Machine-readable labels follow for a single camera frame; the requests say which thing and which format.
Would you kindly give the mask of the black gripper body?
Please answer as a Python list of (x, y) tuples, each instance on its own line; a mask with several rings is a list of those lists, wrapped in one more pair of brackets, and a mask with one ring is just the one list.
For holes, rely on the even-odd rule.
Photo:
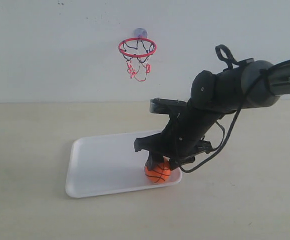
[(217, 150), (205, 134), (222, 118), (219, 112), (199, 110), (186, 106), (179, 114), (173, 114), (165, 128), (156, 134), (134, 140), (134, 151), (146, 150), (169, 159), (177, 160), (179, 166), (193, 163), (200, 153)]

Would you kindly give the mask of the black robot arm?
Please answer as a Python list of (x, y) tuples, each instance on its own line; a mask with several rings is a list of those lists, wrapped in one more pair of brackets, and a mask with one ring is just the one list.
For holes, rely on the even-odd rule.
[(235, 123), (244, 109), (267, 108), (281, 96), (290, 95), (290, 60), (278, 64), (245, 60), (239, 67), (214, 74), (204, 70), (194, 79), (187, 101), (154, 98), (150, 112), (169, 116), (165, 128), (156, 134), (138, 137), (136, 152), (148, 151), (146, 166), (154, 168), (169, 159), (172, 170), (195, 162), (197, 155), (216, 157), (227, 144), (232, 129), (223, 132), (221, 143), (213, 147), (206, 133), (226, 115)]

